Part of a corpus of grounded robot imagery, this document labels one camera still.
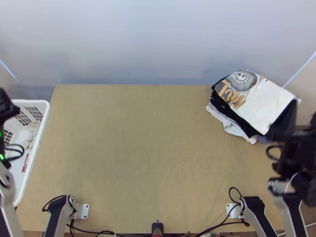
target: white backdrop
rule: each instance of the white backdrop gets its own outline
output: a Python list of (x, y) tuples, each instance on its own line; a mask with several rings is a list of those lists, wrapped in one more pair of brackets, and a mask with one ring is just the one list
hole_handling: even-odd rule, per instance
[(57, 83), (213, 84), (239, 68), (283, 85), (316, 50), (312, 0), (3, 0), (17, 90)]

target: tan tabletop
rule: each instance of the tan tabletop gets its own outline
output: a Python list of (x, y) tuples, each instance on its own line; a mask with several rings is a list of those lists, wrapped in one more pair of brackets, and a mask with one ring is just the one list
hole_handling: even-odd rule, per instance
[(150, 233), (159, 220), (166, 233), (197, 233), (224, 219), (234, 186), (261, 197), (281, 229), (266, 188), (276, 174), (265, 146), (226, 133), (205, 110), (210, 94), (209, 86), (57, 86), (17, 209), (22, 228), (45, 230), (43, 205), (69, 194), (90, 205), (88, 219), (75, 221), (79, 228)]

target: white t-shirt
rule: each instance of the white t-shirt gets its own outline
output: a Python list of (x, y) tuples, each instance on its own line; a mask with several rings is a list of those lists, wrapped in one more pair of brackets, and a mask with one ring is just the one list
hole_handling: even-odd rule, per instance
[(216, 84), (215, 90), (234, 112), (263, 135), (286, 106), (297, 99), (268, 79), (244, 69)]

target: stack of clothes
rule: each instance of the stack of clothes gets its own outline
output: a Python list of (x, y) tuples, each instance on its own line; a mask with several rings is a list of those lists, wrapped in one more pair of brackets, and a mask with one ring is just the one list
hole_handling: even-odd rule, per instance
[(254, 144), (280, 141), (295, 129), (297, 104), (292, 93), (245, 69), (218, 81), (206, 109), (223, 122), (224, 130)]

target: white laundry basket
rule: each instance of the white laundry basket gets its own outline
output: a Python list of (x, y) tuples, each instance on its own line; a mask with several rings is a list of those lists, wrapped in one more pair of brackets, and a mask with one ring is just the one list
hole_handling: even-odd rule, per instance
[[(9, 169), (13, 175), (15, 183), (15, 195), (13, 205), (16, 207), (23, 199), (28, 179), (35, 162), (35, 158), (40, 147), (46, 122), (48, 119), (51, 105), (45, 100), (11, 100), (16, 106), (20, 107), (20, 114), (7, 120), (4, 124), (4, 143), (20, 144), (28, 143), (34, 140), (30, 148), (25, 149), (24, 155), (11, 162), (12, 167)], [(35, 132), (30, 132), (26, 128), (36, 126)], [(6, 157), (16, 156), (14, 151), (6, 151)]]

